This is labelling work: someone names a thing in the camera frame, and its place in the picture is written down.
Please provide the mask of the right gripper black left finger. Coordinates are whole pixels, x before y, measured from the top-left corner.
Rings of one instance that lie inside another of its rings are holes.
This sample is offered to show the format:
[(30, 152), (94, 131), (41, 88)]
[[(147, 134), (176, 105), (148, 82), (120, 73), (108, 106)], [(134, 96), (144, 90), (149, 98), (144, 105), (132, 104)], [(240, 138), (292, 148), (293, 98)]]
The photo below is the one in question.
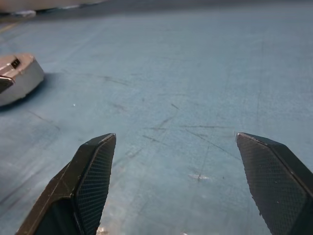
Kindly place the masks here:
[(15, 235), (96, 235), (115, 145), (114, 133), (82, 144), (50, 180)]

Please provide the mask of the yellow tape rectangle marking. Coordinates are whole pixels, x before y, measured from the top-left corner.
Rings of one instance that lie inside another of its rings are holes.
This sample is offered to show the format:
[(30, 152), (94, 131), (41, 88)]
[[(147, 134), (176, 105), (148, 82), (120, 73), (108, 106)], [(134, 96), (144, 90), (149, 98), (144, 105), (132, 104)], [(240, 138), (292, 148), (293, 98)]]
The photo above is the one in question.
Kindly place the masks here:
[(18, 24), (19, 24), (19, 22), (14, 22), (14, 23), (6, 24), (6, 25), (0, 25), (0, 34), (13, 29)]

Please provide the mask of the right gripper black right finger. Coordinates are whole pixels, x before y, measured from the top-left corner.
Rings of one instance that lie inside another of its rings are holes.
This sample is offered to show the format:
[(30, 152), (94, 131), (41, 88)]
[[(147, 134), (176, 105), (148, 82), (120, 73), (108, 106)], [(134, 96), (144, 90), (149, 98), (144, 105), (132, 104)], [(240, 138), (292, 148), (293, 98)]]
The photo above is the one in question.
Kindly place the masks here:
[(313, 172), (284, 144), (238, 133), (251, 196), (272, 235), (313, 235)]

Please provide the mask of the blue plastic table cover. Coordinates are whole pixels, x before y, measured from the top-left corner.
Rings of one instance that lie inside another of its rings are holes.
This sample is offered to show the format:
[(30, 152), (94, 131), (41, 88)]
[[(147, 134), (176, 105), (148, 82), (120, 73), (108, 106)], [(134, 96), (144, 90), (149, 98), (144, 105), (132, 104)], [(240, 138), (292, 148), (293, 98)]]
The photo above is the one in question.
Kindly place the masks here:
[(115, 133), (106, 235), (271, 235), (239, 132), (313, 171), (313, 0), (108, 0), (0, 34), (44, 82), (0, 108), (0, 235), (86, 141)]

